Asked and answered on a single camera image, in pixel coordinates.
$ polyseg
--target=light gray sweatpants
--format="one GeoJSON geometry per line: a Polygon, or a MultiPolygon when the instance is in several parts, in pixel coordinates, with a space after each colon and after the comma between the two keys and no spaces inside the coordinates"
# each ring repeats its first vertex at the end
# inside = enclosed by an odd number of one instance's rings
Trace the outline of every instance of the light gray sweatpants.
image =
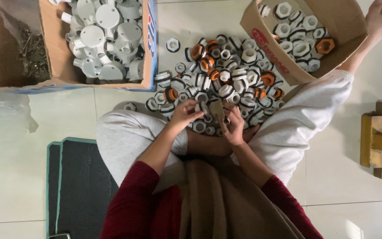
{"type": "MultiPolygon", "coordinates": [[[[254,153],[285,185],[290,180],[309,139],[322,131],[351,91],[353,75],[334,70],[307,84],[278,112],[263,123],[249,142],[254,153]]],[[[96,129],[100,154],[120,186],[133,162],[153,142],[166,122],[145,114],[117,110],[103,115],[96,129]]],[[[156,191],[186,180],[183,163],[176,155],[186,155],[187,131],[176,138],[156,191]]]]}

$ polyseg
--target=plastic bag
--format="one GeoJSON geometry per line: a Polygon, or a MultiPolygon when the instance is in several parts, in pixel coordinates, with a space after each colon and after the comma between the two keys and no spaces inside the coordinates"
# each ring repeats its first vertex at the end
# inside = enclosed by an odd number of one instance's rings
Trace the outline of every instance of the plastic bag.
{"type": "Polygon", "coordinates": [[[38,124],[31,117],[29,97],[24,94],[0,92],[0,133],[3,135],[33,133],[38,124]]]}
{"type": "Polygon", "coordinates": [[[20,27],[24,24],[37,35],[41,33],[41,20],[38,0],[0,0],[0,16],[4,26],[23,47],[20,27]]]}

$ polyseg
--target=black mat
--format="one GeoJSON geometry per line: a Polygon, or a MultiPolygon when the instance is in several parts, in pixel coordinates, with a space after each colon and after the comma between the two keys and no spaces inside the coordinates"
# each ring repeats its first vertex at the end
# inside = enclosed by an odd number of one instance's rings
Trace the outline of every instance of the black mat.
{"type": "Polygon", "coordinates": [[[109,202],[118,190],[117,184],[95,140],[66,138],[61,143],[58,158],[56,146],[53,143],[48,147],[48,233],[69,233],[72,239],[96,239],[109,202]],[[59,179],[55,176],[57,160],[58,165],[61,161],[59,179]],[[57,193],[53,184],[57,184],[57,193]]]}

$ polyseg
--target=red sleeve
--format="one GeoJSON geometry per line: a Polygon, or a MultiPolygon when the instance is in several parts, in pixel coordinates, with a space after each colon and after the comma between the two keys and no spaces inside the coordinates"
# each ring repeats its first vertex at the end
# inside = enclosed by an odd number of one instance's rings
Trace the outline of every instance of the red sleeve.
{"type": "Polygon", "coordinates": [[[262,187],[262,192],[290,219],[305,239],[323,238],[306,216],[303,207],[275,175],[262,187]]]}
{"type": "Polygon", "coordinates": [[[109,204],[100,239],[149,238],[150,199],[159,175],[136,161],[109,204]]]}

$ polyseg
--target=foot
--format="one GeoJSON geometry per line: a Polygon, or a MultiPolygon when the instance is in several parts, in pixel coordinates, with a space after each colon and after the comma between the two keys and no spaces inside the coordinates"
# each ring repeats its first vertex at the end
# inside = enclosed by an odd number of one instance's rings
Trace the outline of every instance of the foot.
{"type": "Polygon", "coordinates": [[[382,0],[374,0],[365,20],[369,36],[361,47],[369,51],[382,39],[382,0]]]}

